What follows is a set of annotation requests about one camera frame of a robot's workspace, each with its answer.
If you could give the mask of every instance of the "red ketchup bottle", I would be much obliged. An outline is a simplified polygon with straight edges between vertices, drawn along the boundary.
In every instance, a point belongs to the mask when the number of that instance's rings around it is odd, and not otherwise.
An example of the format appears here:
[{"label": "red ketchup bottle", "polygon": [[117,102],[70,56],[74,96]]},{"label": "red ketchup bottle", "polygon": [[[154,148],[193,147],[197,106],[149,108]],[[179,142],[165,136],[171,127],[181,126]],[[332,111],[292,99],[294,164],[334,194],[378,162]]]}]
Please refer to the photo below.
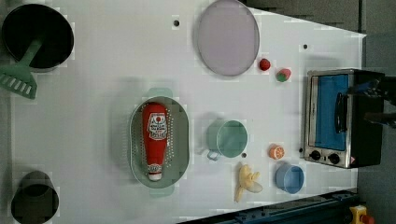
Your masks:
[{"label": "red ketchup bottle", "polygon": [[163,176],[163,154],[167,145],[167,133],[165,106],[158,103],[146,105],[143,109],[143,136],[148,162],[148,178],[152,181],[158,181]]}]

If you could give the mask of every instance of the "teal cup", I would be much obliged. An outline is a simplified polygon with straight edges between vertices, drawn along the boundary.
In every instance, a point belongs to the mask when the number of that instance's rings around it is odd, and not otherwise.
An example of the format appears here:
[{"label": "teal cup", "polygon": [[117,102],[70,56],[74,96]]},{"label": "teal cup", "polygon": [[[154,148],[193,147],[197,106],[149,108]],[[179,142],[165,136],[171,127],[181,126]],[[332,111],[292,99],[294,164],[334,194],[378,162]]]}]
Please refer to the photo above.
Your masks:
[{"label": "teal cup", "polygon": [[206,140],[210,160],[217,161],[221,156],[234,158],[245,150],[248,132],[239,121],[218,119],[209,126]]}]

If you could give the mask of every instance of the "red ball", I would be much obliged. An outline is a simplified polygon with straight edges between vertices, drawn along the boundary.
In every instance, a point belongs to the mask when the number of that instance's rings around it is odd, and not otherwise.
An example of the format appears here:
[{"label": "red ball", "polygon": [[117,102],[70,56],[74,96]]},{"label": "red ball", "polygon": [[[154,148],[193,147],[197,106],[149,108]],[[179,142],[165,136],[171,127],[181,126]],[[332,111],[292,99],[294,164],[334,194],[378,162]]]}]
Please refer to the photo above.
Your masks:
[{"label": "red ball", "polygon": [[260,69],[261,69],[262,71],[267,71],[268,69],[270,69],[270,67],[271,67],[270,61],[268,61],[268,60],[266,60],[266,59],[262,59],[262,60],[260,61]]}]

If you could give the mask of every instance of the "blue cup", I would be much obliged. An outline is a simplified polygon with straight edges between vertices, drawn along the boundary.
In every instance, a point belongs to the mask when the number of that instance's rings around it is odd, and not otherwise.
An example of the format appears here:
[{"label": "blue cup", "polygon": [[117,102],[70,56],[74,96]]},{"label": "blue cup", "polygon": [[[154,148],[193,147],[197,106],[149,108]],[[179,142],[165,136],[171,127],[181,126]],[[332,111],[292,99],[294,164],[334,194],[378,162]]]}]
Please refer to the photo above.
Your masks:
[{"label": "blue cup", "polygon": [[304,183],[303,170],[294,165],[284,164],[276,171],[276,185],[287,193],[297,193]]}]

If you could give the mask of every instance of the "plate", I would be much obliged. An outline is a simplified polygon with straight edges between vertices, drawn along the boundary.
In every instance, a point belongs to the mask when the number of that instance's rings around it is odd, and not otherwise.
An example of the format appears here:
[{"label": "plate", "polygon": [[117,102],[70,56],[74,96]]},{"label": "plate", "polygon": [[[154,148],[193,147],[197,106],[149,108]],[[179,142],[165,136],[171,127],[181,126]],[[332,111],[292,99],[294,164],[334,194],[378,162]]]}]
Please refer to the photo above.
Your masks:
[{"label": "plate", "polygon": [[250,10],[235,0],[219,0],[203,13],[197,32],[202,60],[213,72],[237,76],[259,52],[260,34]]}]

